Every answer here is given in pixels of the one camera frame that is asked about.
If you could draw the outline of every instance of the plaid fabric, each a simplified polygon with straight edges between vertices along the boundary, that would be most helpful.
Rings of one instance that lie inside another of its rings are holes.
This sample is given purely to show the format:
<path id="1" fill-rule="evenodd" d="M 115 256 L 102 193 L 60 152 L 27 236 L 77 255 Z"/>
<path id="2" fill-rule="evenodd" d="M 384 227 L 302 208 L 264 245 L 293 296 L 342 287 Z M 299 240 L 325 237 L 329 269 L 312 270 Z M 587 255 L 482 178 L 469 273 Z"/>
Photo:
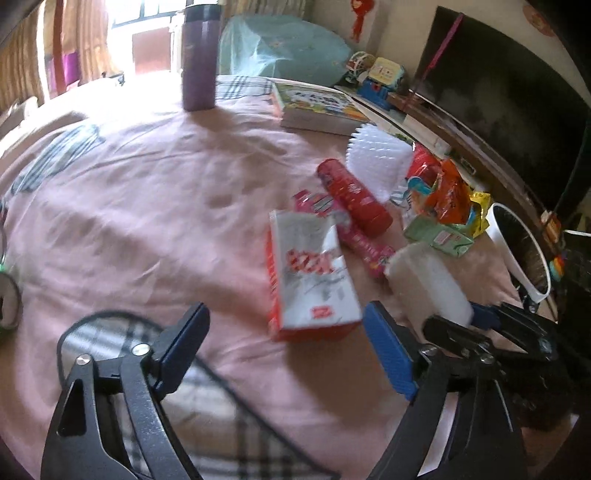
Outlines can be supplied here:
<path id="1" fill-rule="evenodd" d="M 153 343 L 160 332 L 159 326 L 125 312 L 102 312 L 80 320 L 64 333 L 57 347 L 62 385 L 80 354 L 89 353 L 95 360 L 127 355 L 139 343 Z M 162 406 L 205 480 L 339 477 L 273 430 L 199 358 Z M 115 409 L 133 469 L 149 475 L 122 394 L 115 396 Z"/>
<path id="2" fill-rule="evenodd" d="M 269 95 L 272 90 L 273 82 L 264 77 L 218 75 L 216 100 L 233 100 L 242 97 Z"/>
<path id="3" fill-rule="evenodd" d="M 99 127 L 93 124 L 79 125 L 63 132 L 18 174 L 10 188 L 11 193 L 16 195 L 18 192 L 32 192 L 47 177 L 61 172 L 104 141 L 99 136 Z"/>

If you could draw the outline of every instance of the white wall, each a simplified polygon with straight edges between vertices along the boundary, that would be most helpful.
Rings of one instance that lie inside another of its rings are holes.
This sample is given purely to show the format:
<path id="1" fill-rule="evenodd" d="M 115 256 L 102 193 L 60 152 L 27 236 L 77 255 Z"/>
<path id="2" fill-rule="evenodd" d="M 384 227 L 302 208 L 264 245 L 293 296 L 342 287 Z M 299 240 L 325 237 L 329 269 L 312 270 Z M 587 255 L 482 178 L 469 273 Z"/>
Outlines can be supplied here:
<path id="1" fill-rule="evenodd" d="M 438 5 L 463 12 L 496 28 L 548 63 L 591 105 L 591 95 L 568 52 L 557 37 L 542 35 L 523 14 L 525 0 L 375 0 L 376 8 L 365 19 L 359 45 L 350 40 L 355 21 L 350 0 L 316 0 L 312 21 L 343 37 L 353 49 L 402 64 L 412 75 Z"/>
<path id="2" fill-rule="evenodd" d="M 527 21 L 523 13 L 526 4 L 525 0 L 394 0 L 378 53 L 414 74 L 435 10 L 441 5 L 463 12 L 521 43 L 562 75 L 591 105 L 591 95 L 568 52 L 558 37 L 541 34 Z"/>
<path id="3" fill-rule="evenodd" d="M 341 36 L 353 50 L 364 50 L 375 54 L 388 25 L 390 6 L 393 1 L 396 0 L 375 0 L 374 9 L 363 21 L 359 43 L 351 39 L 353 23 L 357 17 L 351 8 L 350 0 L 316 0 L 311 20 Z"/>

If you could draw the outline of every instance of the colorful toy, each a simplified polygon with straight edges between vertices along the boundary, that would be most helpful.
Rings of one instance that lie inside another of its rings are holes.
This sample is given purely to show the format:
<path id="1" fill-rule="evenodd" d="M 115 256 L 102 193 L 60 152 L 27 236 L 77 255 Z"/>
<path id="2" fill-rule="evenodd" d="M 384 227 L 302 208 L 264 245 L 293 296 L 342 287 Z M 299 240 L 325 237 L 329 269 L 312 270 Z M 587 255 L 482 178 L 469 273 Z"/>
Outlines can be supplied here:
<path id="1" fill-rule="evenodd" d="M 559 282 L 564 276 L 564 256 L 558 255 L 557 257 L 554 257 L 554 259 L 548 263 L 548 268 L 552 279 Z"/>
<path id="2" fill-rule="evenodd" d="M 380 57 L 375 60 L 357 93 L 378 107 L 390 110 L 388 94 L 399 87 L 403 77 L 404 68 L 401 65 Z"/>
<path id="3" fill-rule="evenodd" d="M 369 100 L 384 110 L 390 110 L 392 108 L 388 102 L 389 93 L 390 90 L 387 87 L 380 85 L 378 82 L 374 82 L 369 78 L 366 78 L 363 81 L 361 87 L 359 87 L 357 90 L 358 95 L 361 95 L 363 98 Z"/>
<path id="4" fill-rule="evenodd" d="M 385 58 L 378 58 L 371 69 L 368 77 L 374 82 L 378 82 L 388 89 L 395 91 L 404 76 L 404 67 Z"/>
<path id="5" fill-rule="evenodd" d="M 374 65 L 375 57 L 365 51 L 359 51 L 353 54 L 353 56 L 347 62 L 347 73 L 345 74 L 345 80 L 349 83 L 357 85 L 357 82 L 363 83 L 363 80 L 367 78 L 369 69 Z"/>

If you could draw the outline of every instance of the red and white box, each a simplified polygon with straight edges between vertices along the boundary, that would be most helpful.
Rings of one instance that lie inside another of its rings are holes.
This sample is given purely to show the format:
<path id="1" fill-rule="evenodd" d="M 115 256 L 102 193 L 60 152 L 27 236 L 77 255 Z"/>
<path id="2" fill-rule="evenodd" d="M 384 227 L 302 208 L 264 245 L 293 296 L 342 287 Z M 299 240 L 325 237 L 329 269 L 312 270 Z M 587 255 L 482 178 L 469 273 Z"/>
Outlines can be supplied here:
<path id="1" fill-rule="evenodd" d="M 269 215 L 269 321 L 275 340 L 340 339 L 362 312 L 331 216 L 275 210 Z"/>

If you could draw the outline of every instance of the television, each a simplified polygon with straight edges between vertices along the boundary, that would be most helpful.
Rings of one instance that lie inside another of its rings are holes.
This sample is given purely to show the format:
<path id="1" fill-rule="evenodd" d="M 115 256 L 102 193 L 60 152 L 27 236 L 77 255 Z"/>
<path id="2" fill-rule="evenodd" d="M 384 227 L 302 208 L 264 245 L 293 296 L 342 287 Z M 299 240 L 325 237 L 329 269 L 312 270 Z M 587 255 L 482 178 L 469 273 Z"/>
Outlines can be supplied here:
<path id="1" fill-rule="evenodd" d="M 437 8 L 417 79 L 457 16 Z M 416 93 L 484 140 L 543 208 L 555 208 L 582 147 L 589 107 L 552 67 L 498 30 L 464 17 Z M 574 211 L 591 184 L 588 159 L 579 167 L 561 201 L 562 216 Z"/>

